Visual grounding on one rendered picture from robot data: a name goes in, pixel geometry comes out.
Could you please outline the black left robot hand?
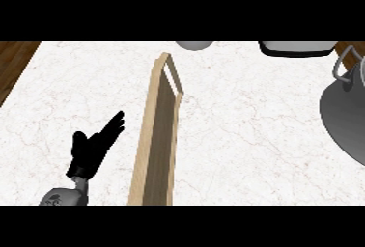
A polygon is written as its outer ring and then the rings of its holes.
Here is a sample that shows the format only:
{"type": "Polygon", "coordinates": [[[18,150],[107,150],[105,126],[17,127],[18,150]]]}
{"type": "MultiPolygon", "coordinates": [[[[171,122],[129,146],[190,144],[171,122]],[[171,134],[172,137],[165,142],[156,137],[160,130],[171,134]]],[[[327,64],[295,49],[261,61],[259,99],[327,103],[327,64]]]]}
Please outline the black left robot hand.
{"type": "Polygon", "coordinates": [[[91,179],[103,165],[108,150],[125,130],[125,112],[120,111],[108,121],[101,132],[88,137],[83,131],[73,134],[73,160],[66,175],[70,178],[91,179]]]}

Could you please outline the pale wooden tray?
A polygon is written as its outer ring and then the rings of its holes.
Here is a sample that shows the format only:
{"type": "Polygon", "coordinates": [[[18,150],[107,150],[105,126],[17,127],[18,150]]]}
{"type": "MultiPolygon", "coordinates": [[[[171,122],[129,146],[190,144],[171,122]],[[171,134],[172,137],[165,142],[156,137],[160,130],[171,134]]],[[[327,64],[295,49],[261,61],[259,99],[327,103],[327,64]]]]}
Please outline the pale wooden tray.
{"type": "Polygon", "coordinates": [[[150,76],[129,206],[173,204],[182,99],[184,87],[173,57],[163,53],[150,76]]]}

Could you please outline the grey metal pot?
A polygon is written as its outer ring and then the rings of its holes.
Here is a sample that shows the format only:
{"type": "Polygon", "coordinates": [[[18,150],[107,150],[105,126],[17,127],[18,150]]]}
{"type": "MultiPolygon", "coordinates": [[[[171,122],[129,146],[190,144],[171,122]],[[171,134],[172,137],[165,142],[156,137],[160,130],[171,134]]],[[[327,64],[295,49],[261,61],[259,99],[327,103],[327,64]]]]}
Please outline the grey metal pot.
{"type": "Polygon", "coordinates": [[[337,145],[365,166],[365,56],[351,45],[336,62],[335,83],[320,99],[321,120],[337,145]],[[340,63],[348,53],[358,62],[345,75],[339,75],[340,63]]]}

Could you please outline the grey round object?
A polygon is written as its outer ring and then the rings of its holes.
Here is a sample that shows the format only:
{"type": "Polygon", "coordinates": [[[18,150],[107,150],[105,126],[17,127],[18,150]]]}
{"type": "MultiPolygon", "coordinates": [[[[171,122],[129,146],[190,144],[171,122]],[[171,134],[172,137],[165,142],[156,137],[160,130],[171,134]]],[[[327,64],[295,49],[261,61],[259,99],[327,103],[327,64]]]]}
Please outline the grey round object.
{"type": "Polygon", "coordinates": [[[212,46],[212,44],[213,43],[210,41],[179,41],[178,42],[179,47],[190,51],[204,50],[207,47],[212,46]]]}

